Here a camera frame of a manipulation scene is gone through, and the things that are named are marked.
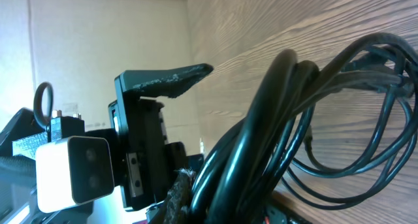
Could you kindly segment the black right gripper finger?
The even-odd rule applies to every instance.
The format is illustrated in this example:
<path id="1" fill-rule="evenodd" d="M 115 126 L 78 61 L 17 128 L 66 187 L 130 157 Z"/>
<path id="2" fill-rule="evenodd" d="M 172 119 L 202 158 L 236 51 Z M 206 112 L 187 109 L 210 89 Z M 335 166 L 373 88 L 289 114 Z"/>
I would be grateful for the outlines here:
<path id="1" fill-rule="evenodd" d="M 166 199 L 150 224 L 186 224 L 188 222 L 191 190 L 195 172 L 191 169 L 177 170 L 178 176 L 169 189 Z"/>

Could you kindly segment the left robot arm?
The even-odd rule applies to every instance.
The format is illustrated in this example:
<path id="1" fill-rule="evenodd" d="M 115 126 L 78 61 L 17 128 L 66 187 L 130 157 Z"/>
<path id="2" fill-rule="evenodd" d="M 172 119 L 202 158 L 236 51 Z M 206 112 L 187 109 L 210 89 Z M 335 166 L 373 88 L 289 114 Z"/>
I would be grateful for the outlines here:
<path id="1" fill-rule="evenodd" d="M 24 223 L 85 223 L 95 200 L 121 189 L 126 211 L 147 211 L 148 223 L 186 223 L 202 155 L 169 142 L 159 97 L 176 98 L 212 72 L 208 64 L 125 71 L 115 79 L 110 127 L 87 131 L 79 116 L 42 111 L 42 83 L 33 108 L 1 132 L 1 179 L 31 190 Z"/>

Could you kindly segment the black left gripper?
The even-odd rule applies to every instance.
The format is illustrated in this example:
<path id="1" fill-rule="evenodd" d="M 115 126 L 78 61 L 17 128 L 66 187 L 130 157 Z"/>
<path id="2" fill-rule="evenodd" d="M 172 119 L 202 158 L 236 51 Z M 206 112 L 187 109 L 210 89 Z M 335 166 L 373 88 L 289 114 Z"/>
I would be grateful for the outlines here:
<path id="1" fill-rule="evenodd" d="M 130 70 L 115 78 L 116 95 L 133 92 L 139 97 L 177 98 L 214 70 L 201 63 L 168 70 Z M 114 183 L 121 189 L 123 207 L 139 211 L 161 202 L 180 169 L 198 172 L 203 155 L 187 155 L 182 142 L 169 142 L 155 100 L 114 101 L 108 112 L 108 129 L 88 131 L 87 136 L 105 138 L 109 144 Z"/>

